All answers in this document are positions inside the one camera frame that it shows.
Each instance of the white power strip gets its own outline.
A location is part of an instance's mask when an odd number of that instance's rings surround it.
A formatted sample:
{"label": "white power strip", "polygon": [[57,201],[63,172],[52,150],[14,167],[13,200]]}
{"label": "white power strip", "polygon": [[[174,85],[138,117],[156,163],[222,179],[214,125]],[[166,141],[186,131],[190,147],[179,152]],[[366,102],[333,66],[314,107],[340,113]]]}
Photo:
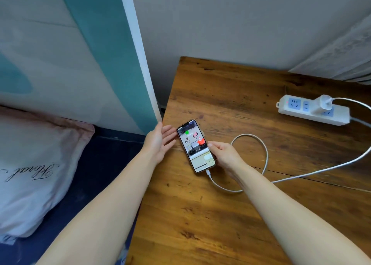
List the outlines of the white power strip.
{"label": "white power strip", "polygon": [[279,100],[279,102],[277,102],[276,107],[278,108],[279,113],[283,113],[285,115],[310,119],[337,126],[348,124],[350,122],[350,112],[348,107],[334,104],[331,105],[329,103],[319,104],[319,98],[310,100],[285,95]]}

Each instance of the wooden table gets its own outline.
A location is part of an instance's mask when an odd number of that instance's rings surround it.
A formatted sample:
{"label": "wooden table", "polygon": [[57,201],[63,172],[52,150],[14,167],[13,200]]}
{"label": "wooden table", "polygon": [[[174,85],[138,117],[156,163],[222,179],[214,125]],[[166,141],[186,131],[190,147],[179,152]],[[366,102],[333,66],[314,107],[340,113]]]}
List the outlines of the wooden table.
{"label": "wooden table", "polygon": [[[314,99],[321,94],[371,104],[371,87],[276,70],[182,57],[164,124],[198,121],[209,141],[230,142],[252,133],[269,150],[271,181],[312,172],[353,159],[371,144],[369,128],[342,127],[278,113],[276,102],[290,94]],[[353,117],[371,122],[358,104]],[[235,148],[261,170],[262,146],[243,137]],[[347,167],[278,183],[295,200],[333,225],[371,256],[371,155]],[[222,186],[238,185],[216,167]],[[156,168],[143,198],[127,264],[291,264],[244,194],[215,188],[205,173],[196,175],[178,141]]]}

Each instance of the phone screen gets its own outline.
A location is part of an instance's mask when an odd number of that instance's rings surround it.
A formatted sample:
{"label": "phone screen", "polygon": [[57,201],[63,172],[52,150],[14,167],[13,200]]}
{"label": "phone screen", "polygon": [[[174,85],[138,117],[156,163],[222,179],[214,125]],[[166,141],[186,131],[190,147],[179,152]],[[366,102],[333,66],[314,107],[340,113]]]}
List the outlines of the phone screen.
{"label": "phone screen", "polygon": [[215,165],[215,159],[195,120],[179,127],[178,135],[195,172],[206,170]]}

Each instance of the power cord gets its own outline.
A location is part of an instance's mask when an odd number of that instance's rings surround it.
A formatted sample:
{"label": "power cord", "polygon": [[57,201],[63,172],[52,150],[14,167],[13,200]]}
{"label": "power cord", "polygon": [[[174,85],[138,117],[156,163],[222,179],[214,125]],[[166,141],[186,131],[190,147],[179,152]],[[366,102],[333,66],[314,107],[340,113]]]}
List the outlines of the power cord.
{"label": "power cord", "polygon": [[[367,104],[364,104],[360,101],[356,101],[356,100],[353,100],[353,99],[348,99],[348,98],[340,98],[340,97],[337,97],[337,98],[332,98],[331,101],[333,100],[337,100],[337,99],[341,99],[341,100],[347,100],[347,101],[351,101],[351,102],[355,102],[355,103],[358,103],[360,105],[363,105],[365,106],[366,108],[368,108],[369,110],[371,110],[371,107]],[[371,128],[371,124],[363,121],[363,120],[360,120],[358,118],[353,118],[353,117],[350,117],[351,120],[353,121],[356,121],[356,122],[359,122],[361,124],[364,124],[365,126],[368,126]],[[262,171],[262,174],[264,174],[266,168],[267,168],[267,164],[268,164],[268,149],[267,149],[267,146],[264,144],[264,142],[256,135],[253,135],[253,134],[240,134],[238,135],[237,137],[235,137],[232,142],[231,142],[231,145],[233,145],[233,142],[241,137],[241,136],[250,136],[250,137],[254,137],[255,139],[257,139],[258,141],[260,141],[264,148],[265,148],[265,152],[266,152],[266,160],[265,160],[265,165],[264,165],[264,168],[263,168],[263,171]],[[359,157],[351,160],[351,161],[348,161],[346,163],[342,163],[342,164],[339,164],[339,165],[336,165],[336,166],[333,166],[333,167],[329,167],[329,168],[326,168],[326,169],[321,169],[321,170],[318,170],[318,171],[314,171],[314,172],[310,172],[310,173],[306,173],[306,174],[302,174],[302,175],[298,175],[298,176],[293,176],[293,177],[289,177],[289,178],[284,178],[284,179],[280,179],[280,180],[276,180],[276,181],[272,181],[272,183],[278,183],[278,182],[282,182],[282,181],[287,181],[287,180],[291,180],[291,179],[295,179],[295,178],[301,178],[301,177],[305,177],[305,176],[309,176],[309,175],[313,175],[313,174],[317,174],[317,173],[321,173],[321,172],[324,172],[324,171],[328,171],[328,170],[331,170],[331,169],[335,169],[335,168],[338,168],[338,167],[342,167],[342,166],[345,166],[345,165],[348,165],[348,164],[351,164],[351,163],[354,163],[356,162],[357,160],[363,158],[365,155],[367,155],[369,152],[371,151],[371,146],[362,154],[360,155]],[[209,169],[206,170],[206,174],[209,176],[209,178],[211,179],[211,181],[219,188],[223,189],[224,191],[228,191],[228,192],[232,192],[232,193],[240,193],[242,192],[243,190],[238,190],[238,191],[232,191],[232,190],[228,190],[228,189],[225,189],[221,186],[219,186],[217,183],[214,182],[214,180],[211,178],[211,173],[209,171]]]}

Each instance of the forearm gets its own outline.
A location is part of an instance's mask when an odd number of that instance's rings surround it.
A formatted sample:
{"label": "forearm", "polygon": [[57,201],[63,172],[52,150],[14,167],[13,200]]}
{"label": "forearm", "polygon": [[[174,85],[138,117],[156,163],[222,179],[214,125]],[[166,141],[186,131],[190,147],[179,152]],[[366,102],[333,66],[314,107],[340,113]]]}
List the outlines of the forearm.
{"label": "forearm", "polygon": [[37,265],[114,264],[154,168],[154,161],[140,152],[71,220]]}
{"label": "forearm", "polygon": [[237,180],[295,265],[366,265],[368,256],[326,221],[286,195],[252,167]]}

